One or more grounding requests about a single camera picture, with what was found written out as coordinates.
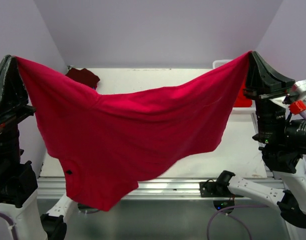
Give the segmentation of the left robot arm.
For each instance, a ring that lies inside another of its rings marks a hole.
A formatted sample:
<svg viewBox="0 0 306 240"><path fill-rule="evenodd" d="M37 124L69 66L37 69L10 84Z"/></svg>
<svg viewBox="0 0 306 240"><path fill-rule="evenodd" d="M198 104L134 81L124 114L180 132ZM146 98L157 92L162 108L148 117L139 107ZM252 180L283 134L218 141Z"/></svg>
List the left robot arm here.
<svg viewBox="0 0 306 240"><path fill-rule="evenodd" d="M37 179L31 162L20 163L18 124L33 116L17 60L0 62L0 218L15 240L63 240L77 203L63 195L47 213L39 214Z"/></svg>

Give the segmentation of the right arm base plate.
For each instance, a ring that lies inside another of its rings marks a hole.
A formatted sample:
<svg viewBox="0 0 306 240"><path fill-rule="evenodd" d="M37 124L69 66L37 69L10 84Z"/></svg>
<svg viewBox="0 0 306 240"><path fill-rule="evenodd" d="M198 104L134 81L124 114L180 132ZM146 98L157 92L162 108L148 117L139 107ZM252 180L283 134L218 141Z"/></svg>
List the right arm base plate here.
<svg viewBox="0 0 306 240"><path fill-rule="evenodd" d="M212 179L199 182L199 191L202 198L243 198L242 195L232 194L226 187L219 186Z"/></svg>

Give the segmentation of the crimson t-shirt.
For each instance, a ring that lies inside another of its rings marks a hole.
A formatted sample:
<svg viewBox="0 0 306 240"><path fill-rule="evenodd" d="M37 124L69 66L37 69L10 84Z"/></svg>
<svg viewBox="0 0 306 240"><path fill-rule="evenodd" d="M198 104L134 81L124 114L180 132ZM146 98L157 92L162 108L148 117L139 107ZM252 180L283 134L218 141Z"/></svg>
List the crimson t-shirt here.
<svg viewBox="0 0 306 240"><path fill-rule="evenodd" d="M139 182L218 147L248 57L179 86L108 95L39 63L16 61L47 152L63 169L67 196L109 211Z"/></svg>

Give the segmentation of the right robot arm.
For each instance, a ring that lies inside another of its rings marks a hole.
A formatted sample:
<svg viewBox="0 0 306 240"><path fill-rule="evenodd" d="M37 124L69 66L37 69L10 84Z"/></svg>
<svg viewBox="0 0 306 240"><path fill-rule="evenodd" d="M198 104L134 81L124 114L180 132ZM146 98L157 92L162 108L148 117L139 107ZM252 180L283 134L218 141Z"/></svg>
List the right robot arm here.
<svg viewBox="0 0 306 240"><path fill-rule="evenodd" d="M278 210L288 223L306 229L306 80L274 70L253 51L244 96L256 105L262 159L287 189L270 188L223 171L216 180L220 196L244 196Z"/></svg>

